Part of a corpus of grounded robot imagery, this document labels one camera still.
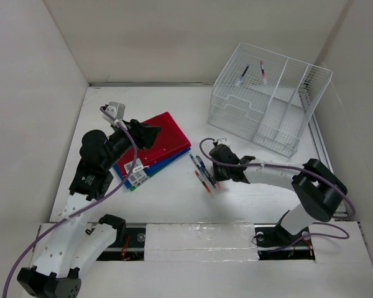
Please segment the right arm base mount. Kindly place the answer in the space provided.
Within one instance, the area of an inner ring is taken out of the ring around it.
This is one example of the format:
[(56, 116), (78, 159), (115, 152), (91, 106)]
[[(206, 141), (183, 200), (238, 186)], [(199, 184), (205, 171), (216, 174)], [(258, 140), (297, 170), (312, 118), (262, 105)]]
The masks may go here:
[(275, 225), (256, 225), (252, 244), (258, 248), (260, 261), (264, 260), (314, 260), (315, 254), (306, 226), (296, 233), (289, 233), (281, 222), (290, 211), (288, 210)]

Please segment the dark blue clip pen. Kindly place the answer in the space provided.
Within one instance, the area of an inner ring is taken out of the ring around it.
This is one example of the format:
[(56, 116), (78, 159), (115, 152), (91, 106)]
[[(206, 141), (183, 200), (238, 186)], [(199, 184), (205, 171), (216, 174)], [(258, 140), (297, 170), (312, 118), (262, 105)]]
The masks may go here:
[(211, 183), (213, 187), (216, 187), (216, 182), (213, 179), (213, 177), (210, 175), (210, 173), (208, 172), (203, 160), (200, 158), (199, 155), (196, 155), (195, 157), (196, 157), (198, 164), (200, 165), (201, 170), (203, 171), (204, 175), (207, 177), (208, 181)]

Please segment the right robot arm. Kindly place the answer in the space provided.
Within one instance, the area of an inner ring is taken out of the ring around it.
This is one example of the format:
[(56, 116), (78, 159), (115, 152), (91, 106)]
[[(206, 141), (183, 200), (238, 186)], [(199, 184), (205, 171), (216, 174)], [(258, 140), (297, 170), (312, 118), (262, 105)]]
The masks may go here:
[(218, 142), (209, 156), (216, 181), (266, 184), (297, 195), (300, 203), (264, 233), (264, 240), (273, 241), (275, 246), (290, 244), (315, 222), (328, 223), (348, 193), (345, 185), (317, 159), (311, 158), (301, 166), (254, 162), (255, 157), (238, 158), (227, 145)]

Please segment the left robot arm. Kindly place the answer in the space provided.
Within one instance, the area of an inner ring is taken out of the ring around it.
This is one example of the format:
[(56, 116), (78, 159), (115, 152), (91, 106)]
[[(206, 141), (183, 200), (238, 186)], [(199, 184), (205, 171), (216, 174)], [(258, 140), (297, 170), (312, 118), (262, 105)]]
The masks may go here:
[(76, 297), (81, 278), (110, 245), (126, 240), (126, 222), (106, 214), (89, 236), (86, 225), (97, 203), (104, 200), (113, 180), (110, 169), (128, 149), (150, 149), (161, 128), (135, 119), (120, 125), (110, 136), (100, 130), (84, 134), (81, 160), (69, 187), (59, 226), (36, 262), (21, 268), (17, 281), (32, 297)]

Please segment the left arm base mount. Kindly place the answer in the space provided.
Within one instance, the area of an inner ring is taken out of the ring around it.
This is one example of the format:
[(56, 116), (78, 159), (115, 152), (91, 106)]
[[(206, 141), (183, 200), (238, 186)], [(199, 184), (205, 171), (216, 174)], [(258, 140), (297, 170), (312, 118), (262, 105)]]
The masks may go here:
[(98, 261), (143, 261), (146, 225), (128, 224), (120, 217), (106, 214), (99, 224), (109, 224), (116, 230), (116, 240), (97, 258)]

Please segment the red plastic folder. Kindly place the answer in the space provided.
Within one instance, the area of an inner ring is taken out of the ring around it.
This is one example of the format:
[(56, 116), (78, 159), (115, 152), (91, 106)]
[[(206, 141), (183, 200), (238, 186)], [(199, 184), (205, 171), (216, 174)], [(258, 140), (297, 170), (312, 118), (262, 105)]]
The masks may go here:
[(146, 169), (191, 147), (189, 139), (181, 131), (169, 112), (156, 115), (151, 119), (145, 120), (144, 123), (151, 126), (159, 126), (162, 130), (152, 148), (137, 151), (136, 166), (143, 165), (144, 169)]

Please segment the teal cap gel pen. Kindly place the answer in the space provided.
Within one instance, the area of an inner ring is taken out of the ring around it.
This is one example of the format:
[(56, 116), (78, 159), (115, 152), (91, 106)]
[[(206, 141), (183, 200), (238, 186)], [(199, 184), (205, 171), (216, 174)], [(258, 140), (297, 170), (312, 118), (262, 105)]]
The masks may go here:
[(191, 158), (191, 160), (192, 160), (193, 164), (196, 166), (196, 168), (200, 171), (201, 170), (200, 165), (196, 161), (195, 157), (191, 153), (189, 154), (189, 157)]

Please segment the blue cap gel pen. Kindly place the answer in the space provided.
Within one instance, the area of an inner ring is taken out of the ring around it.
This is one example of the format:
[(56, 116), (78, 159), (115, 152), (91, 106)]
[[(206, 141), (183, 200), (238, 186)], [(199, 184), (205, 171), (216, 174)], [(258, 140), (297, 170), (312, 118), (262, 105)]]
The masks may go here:
[(245, 77), (245, 75), (246, 75), (246, 73), (247, 73), (249, 67), (250, 67), (250, 65), (246, 65), (244, 71), (243, 71), (242, 74), (240, 75), (239, 79), (236, 81), (236, 83), (235, 83), (235, 87), (239, 87), (239, 86), (242, 84), (242, 81), (243, 81), (243, 79), (244, 79), (244, 77)]

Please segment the orange red gel pen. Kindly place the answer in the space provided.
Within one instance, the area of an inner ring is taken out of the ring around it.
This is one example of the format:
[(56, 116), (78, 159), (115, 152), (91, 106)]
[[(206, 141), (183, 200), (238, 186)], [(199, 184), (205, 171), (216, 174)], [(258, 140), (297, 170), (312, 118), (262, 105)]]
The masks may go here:
[(203, 187), (206, 189), (206, 191), (208, 193), (211, 193), (211, 189), (210, 187), (207, 185), (203, 175), (198, 171), (198, 170), (194, 170), (194, 173), (196, 175), (196, 177), (199, 179), (200, 183), (203, 185)]

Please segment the dark red gel pen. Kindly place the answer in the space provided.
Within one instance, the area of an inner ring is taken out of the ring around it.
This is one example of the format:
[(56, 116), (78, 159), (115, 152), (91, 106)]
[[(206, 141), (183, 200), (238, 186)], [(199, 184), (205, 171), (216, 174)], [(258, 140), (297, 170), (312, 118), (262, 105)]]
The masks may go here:
[(266, 86), (267, 85), (267, 78), (266, 78), (266, 74), (265, 74), (264, 61), (263, 60), (260, 61), (260, 70), (261, 70), (261, 73), (262, 73), (263, 84)]

